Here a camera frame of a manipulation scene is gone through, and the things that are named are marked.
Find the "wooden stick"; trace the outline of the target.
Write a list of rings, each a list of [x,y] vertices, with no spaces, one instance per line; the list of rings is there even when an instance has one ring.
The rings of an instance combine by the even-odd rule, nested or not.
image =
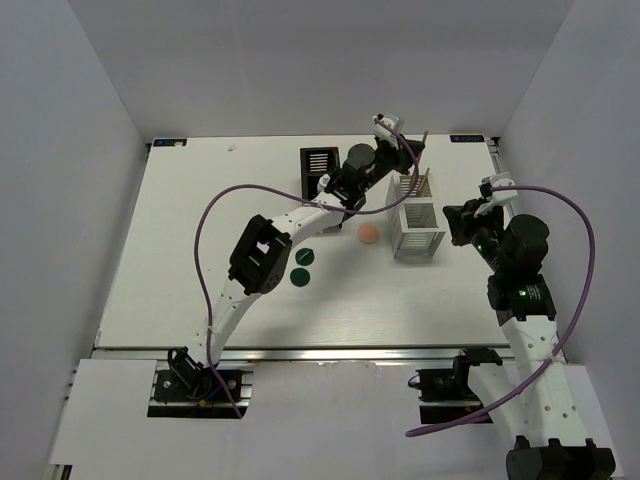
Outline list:
[[[416,156],[415,165],[414,165],[413,176],[415,177],[415,180],[414,180],[414,185],[413,185],[413,189],[412,189],[412,194],[414,196],[416,196],[416,197],[419,197],[421,195],[420,190],[422,188],[423,178],[420,175],[420,162],[421,162],[421,159],[422,159],[422,155],[426,150],[426,143],[427,143],[428,135],[429,135],[429,130],[426,129],[423,132],[422,140],[421,140],[422,150]]]
[[[426,195],[426,191],[429,189],[429,180],[428,180],[429,173],[430,173],[430,168],[427,167],[425,172],[424,172],[424,174],[423,174],[423,176],[422,176],[422,179],[421,179],[421,182],[419,184],[419,187],[417,189],[417,194],[418,194],[419,197],[425,196]]]

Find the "white lotion bottle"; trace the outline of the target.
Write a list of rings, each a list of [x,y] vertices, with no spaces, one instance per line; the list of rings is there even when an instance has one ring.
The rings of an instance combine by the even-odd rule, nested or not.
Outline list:
[[[324,174],[323,176],[321,176],[318,180],[318,184],[317,184],[317,193],[321,194],[323,193],[327,186],[329,185],[331,181],[331,176],[329,174]]]

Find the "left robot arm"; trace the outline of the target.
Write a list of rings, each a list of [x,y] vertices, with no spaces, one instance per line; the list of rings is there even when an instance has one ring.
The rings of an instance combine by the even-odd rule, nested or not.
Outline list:
[[[262,190],[285,197],[285,192],[241,184],[217,194],[205,207],[194,238],[194,264],[206,306],[205,326],[194,344],[168,352],[177,387],[188,398],[205,396],[222,379],[216,371],[224,347],[249,308],[283,280],[292,249],[308,238],[355,215],[364,215],[366,193],[391,172],[409,175],[417,182],[418,158],[425,143],[400,134],[375,137],[374,147],[360,143],[351,147],[347,159],[318,183],[311,200],[299,199],[299,207],[275,218],[260,214],[246,224],[230,258],[223,289],[211,298],[200,260],[200,241],[208,214],[224,195],[241,189]]]

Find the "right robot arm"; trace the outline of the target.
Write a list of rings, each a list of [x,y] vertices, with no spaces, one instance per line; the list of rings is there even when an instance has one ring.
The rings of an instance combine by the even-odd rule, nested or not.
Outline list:
[[[608,479],[611,449],[597,445],[578,412],[559,343],[556,309],[540,270],[547,225],[521,214],[504,219],[484,199],[443,209],[455,246],[471,245],[492,271],[487,290],[525,387],[490,412],[507,444],[510,479]]]

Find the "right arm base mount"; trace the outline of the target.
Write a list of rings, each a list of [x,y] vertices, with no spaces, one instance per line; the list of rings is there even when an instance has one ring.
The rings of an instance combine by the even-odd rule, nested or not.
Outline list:
[[[468,378],[470,369],[482,364],[502,366],[503,360],[493,349],[470,347],[460,350],[449,368],[417,370],[407,386],[419,392],[421,424],[446,423],[480,410],[483,404]]]

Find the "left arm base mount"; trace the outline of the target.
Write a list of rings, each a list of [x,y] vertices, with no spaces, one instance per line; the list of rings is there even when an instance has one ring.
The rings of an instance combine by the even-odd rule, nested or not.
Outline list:
[[[170,349],[156,371],[147,409],[149,418],[241,419],[248,400],[242,370],[213,370],[195,361],[186,347]]]

